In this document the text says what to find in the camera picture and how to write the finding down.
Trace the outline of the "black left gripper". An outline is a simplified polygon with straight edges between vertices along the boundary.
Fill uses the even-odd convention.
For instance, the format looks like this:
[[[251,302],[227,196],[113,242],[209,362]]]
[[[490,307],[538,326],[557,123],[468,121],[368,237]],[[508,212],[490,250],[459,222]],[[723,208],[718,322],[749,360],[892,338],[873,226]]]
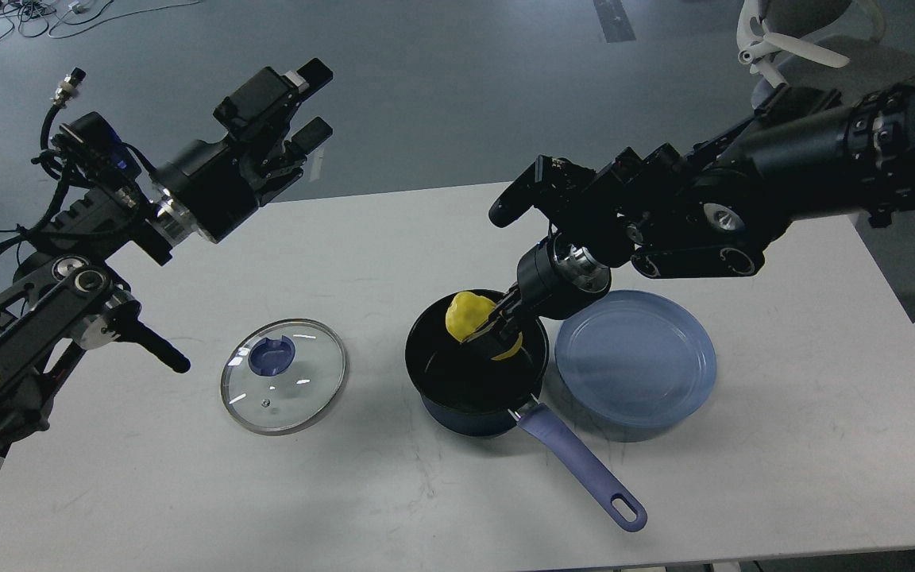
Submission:
[[[170,244],[197,233],[219,243],[271,203],[303,173],[309,156],[333,135],[315,117],[291,137],[291,117],[334,73],[319,58],[297,70],[262,68],[214,109],[221,140],[195,140],[152,174],[162,193],[153,228]]]

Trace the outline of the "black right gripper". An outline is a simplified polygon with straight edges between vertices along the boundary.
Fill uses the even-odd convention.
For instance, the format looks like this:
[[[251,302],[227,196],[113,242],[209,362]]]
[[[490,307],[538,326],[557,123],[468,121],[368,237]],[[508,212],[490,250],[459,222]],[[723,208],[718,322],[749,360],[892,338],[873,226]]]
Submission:
[[[461,343],[490,323],[495,348],[489,359],[508,361],[523,350],[527,328],[537,318],[569,319],[606,296],[611,286],[610,268],[594,260],[584,246],[564,235],[547,236],[520,258],[505,314],[493,315],[496,303],[489,297],[462,291]]]

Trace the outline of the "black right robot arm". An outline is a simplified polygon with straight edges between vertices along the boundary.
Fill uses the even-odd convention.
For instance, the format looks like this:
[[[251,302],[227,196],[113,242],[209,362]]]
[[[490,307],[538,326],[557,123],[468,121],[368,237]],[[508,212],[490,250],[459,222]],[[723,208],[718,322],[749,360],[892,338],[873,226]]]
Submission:
[[[533,208],[549,234],[489,315],[454,334],[483,358],[504,358],[534,319],[606,296],[621,265],[653,279],[753,276],[794,221],[865,211],[883,228],[914,211],[915,75],[851,105],[836,90],[776,87],[689,153],[627,148],[600,170],[540,156],[488,217],[502,228]]]

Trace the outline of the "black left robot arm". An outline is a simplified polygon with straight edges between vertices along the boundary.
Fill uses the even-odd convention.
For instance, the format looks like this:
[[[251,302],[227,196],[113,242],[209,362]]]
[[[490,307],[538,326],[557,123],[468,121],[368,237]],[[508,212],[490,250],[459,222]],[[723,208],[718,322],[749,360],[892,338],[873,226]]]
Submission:
[[[0,448],[46,430],[55,395],[92,349],[134,343],[189,370],[106,262],[133,243],[167,264],[190,235],[222,242],[286,191],[333,134],[322,118],[292,133],[291,120],[333,76],[316,58],[290,72],[262,68],[215,108],[221,140],[195,140],[160,167],[95,112],[52,133],[86,72],[65,76],[33,158],[55,179],[53,198],[37,223],[0,242]]]

